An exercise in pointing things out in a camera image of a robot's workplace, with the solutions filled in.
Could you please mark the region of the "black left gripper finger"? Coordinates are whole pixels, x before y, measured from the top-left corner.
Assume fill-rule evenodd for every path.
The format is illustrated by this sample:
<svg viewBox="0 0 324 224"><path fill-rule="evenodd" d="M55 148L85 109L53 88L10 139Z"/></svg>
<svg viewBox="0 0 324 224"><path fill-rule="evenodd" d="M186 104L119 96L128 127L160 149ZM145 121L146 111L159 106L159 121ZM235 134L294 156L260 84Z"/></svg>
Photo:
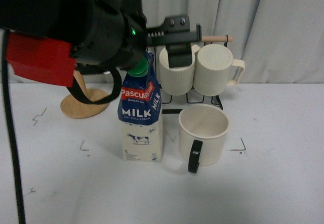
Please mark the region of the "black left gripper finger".
<svg viewBox="0 0 324 224"><path fill-rule="evenodd" d="M166 45L170 68L188 67L192 64L191 44L180 43Z"/></svg>

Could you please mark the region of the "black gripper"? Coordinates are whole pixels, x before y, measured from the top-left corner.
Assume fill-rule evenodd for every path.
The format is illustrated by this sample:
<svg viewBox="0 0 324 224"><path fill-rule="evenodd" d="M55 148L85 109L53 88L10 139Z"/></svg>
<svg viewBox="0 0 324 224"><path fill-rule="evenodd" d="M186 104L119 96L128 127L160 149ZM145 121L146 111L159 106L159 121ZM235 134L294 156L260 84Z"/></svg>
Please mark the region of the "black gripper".
<svg viewBox="0 0 324 224"><path fill-rule="evenodd" d="M186 15L147 28L142 0L1 0L1 28L70 43L84 74L132 68L147 47L201 40Z"/></svg>

